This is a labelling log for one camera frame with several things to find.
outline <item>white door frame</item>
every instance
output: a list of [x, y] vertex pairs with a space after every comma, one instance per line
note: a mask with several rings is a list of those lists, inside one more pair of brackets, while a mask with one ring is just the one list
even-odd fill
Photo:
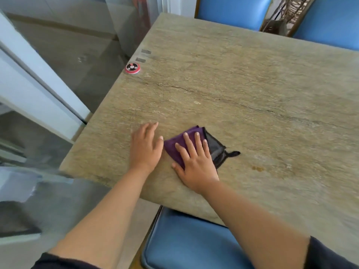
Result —
[[0, 49], [13, 58], [80, 120], [87, 123], [92, 116], [90, 110], [31, 47], [1, 10], [0, 30]]
[[0, 102], [74, 143], [85, 124], [0, 49]]

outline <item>table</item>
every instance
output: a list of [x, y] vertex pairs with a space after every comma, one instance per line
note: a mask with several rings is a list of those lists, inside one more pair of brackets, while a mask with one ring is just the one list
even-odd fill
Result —
[[[358, 52], [163, 13], [136, 58], [60, 170], [113, 186], [140, 123], [159, 121], [165, 139], [205, 126], [242, 153], [219, 168], [224, 183], [357, 259]], [[223, 224], [171, 162], [164, 152], [141, 198]]]

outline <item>red round device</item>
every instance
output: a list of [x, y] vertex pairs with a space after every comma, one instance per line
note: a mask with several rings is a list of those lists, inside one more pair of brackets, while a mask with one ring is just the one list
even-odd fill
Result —
[[140, 71], [140, 65], [134, 62], [128, 63], [125, 67], [125, 71], [130, 75], [138, 73]]

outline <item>chair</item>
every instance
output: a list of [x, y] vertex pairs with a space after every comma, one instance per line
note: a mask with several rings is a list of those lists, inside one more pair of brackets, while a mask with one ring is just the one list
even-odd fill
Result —
[[272, 0], [200, 0], [198, 19], [259, 31]]
[[288, 36], [358, 51], [359, 0], [311, 0]]
[[169, 208], [160, 208], [145, 241], [131, 269], [254, 269], [228, 228]]

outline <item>black sleeve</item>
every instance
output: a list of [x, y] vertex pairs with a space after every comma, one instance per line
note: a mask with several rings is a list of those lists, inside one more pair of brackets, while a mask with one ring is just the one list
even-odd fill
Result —
[[311, 237], [304, 269], [359, 269], [359, 267]]
[[43, 253], [31, 269], [100, 269], [80, 260], [64, 259], [58, 256]]

